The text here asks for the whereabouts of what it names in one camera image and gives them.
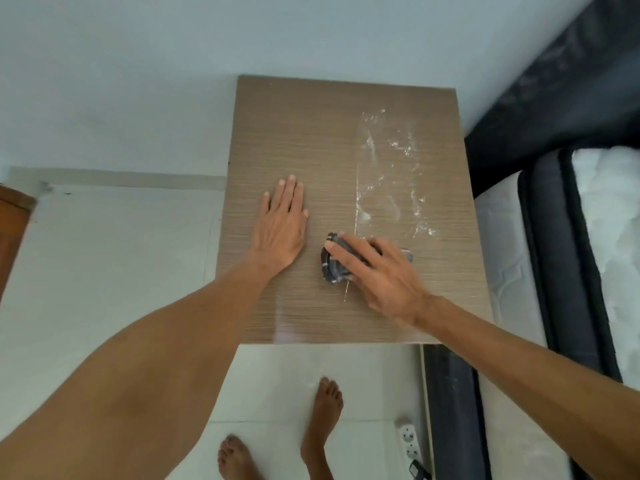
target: white tile floor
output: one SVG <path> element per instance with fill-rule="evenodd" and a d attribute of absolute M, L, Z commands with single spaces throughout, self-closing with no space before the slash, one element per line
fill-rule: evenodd
<path fill-rule="evenodd" d="M 222 197 L 68 187 L 40 200 L 0 307 L 0 437 L 112 334 L 210 279 Z M 172 479 L 217 478 L 229 433 L 249 444 L 267 480 L 305 478 L 300 440 L 323 374 L 345 402 L 328 444 L 336 480 L 402 478 L 393 421 L 407 416 L 425 436 L 419 350 L 363 344 L 241 346 Z"/>

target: hand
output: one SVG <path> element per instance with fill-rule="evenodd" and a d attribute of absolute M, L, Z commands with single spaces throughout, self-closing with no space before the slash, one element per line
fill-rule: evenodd
<path fill-rule="evenodd" d="M 270 277 L 293 263 L 305 245 L 309 211 L 303 210 L 304 186 L 293 175 L 278 182 L 273 199 L 262 196 L 249 254 L 265 265 Z"/>
<path fill-rule="evenodd" d="M 326 241 L 324 248 L 352 272 L 350 280 L 362 290 L 367 304 L 388 318 L 415 326 L 425 298 L 431 294 L 402 251 L 386 239 L 365 241 L 351 234 L 342 234 L 341 238 L 371 267 L 339 244 Z"/>

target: table top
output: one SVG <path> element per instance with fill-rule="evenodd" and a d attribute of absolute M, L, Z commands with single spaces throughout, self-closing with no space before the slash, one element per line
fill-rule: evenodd
<path fill-rule="evenodd" d="M 397 241 L 430 291 L 490 319 L 453 89 L 240 76 L 218 274 L 249 249 L 262 193 L 290 174 L 305 185 L 307 245 L 263 293 L 244 343 L 436 343 L 324 281 L 329 232 Z"/>

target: white power strip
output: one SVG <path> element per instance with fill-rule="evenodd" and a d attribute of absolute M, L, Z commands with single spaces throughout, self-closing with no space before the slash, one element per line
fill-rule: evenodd
<path fill-rule="evenodd" d="M 420 464 L 423 465 L 418 435 L 415 432 L 415 427 L 410 422 L 396 421 L 396 432 L 398 444 L 400 445 L 400 457 L 402 457 L 403 460 L 406 477 L 412 479 L 413 476 L 409 472 L 411 462 L 418 460 Z"/>

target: foot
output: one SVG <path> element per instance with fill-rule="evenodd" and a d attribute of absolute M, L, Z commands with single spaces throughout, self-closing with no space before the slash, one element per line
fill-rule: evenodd
<path fill-rule="evenodd" d="M 318 455 L 324 456 L 324 444 L 338 423 L 343 406 L 338 384 L 326 377 L 320 379 L 314 410 L 300 448 L 305 463 L 315 460 Z"/>
<path fill-rule="evenodd" d="M 264 480 L 255 467 L 249 449 L 234 435 L 227 436 L 220 443 L 218 471 L 225 480 Z"/>

